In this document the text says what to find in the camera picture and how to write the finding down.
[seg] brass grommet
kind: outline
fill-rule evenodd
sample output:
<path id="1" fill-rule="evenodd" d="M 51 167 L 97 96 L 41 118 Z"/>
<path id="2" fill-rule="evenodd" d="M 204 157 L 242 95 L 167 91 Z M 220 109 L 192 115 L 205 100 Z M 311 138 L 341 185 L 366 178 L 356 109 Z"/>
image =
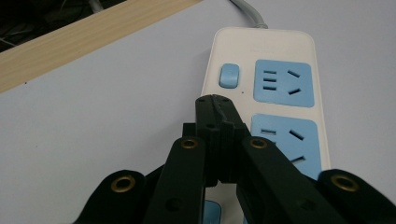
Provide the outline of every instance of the brass grommet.
<path id="1" fill-rule="evenodd" d="M 260 138 L 251 139 L 250 140 L 250 145 L 252 147 L 259 148 L 259 149 L 266 148 L 268 146 L 268 144 L 264 140 L 262 140 Z"/>
<path id="2" fill-rule="evenodd" d="M 349 192 L 355 192 L 359 189 L 358 183 L 347 175 L 333 175 L 331 181 L 338 188 Z"/>
<path id="3" fill-rule="evenodd" d="M 181 142 L 181 146 L 186 149 L 198 147 L 198 141 L 195 139 L 186 139 Z"/>
<path id="4" fill-rule="evenodd" d="M 134 187 L 136 181 L 131 175 L 123 175 L 111 183 L 111 189 L 117 193 L 126 192 Z"/>

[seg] blue switch button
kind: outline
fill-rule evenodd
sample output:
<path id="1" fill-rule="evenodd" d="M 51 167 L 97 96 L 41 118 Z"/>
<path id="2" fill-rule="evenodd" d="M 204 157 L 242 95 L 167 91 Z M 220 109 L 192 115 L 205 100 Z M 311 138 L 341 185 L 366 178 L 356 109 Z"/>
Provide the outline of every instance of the blue switch button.
<path id="1" fill-rule="evenodd" d="M 225 63 L 221 67 L 219 85 L 225 89 L 235 89 L 238 86 L 239 66 L 234 63 Z"/>

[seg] gray cable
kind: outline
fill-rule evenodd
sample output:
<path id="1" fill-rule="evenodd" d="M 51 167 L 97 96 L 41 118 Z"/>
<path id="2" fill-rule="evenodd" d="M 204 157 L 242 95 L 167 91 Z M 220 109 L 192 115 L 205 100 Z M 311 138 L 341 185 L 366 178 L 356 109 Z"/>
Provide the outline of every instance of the gray cable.
<path id="1" fill-rule="evenodd" d="M 255 22 L 254 27 L 255 28 L 262 28 L 262 29 L 268 29 L 268 25 L 264 22 L 262 19 L 262 15 L 251 5 L 249 5 L 247 2 L 244 0 L 230 0 L 233 2 L 236 6 L 238 6 L 243 12 L 248 14 L 251 19 Z"/>

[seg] white table surface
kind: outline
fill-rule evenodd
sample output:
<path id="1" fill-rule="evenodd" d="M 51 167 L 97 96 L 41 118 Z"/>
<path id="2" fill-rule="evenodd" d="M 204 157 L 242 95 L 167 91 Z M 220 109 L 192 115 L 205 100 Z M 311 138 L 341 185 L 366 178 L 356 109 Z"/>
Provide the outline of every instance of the white table surface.
<path id="1" fill-rule="evenodd" d="M 396 203 L 396 1 L 249 3 L 313 36 L 332 167 Z M 0 223 L 71 223 L 107 175 L 163 164 L 194 122 L 215 32 L 250 25 L 205 0 L 1 93 Z"/>

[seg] white power strip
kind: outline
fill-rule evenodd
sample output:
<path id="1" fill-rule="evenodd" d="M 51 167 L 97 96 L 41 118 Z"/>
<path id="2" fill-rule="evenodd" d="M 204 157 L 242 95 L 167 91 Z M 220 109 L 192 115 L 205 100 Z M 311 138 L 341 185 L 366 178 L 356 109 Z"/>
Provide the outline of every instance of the white power strip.
<path id="1" fill-rule="evenodd" d="M 276 142 L 303 174 L 316 179 L 330 168 L 315 46 L 309 35 L 219 30 L 202 91 L 208 94 L 230 98 L 252 135 Z M 238 203 L 229 197 L 223 185 L 206 191 L 206 198 L 223 208 L 222 222 L 242 223 Z"/>

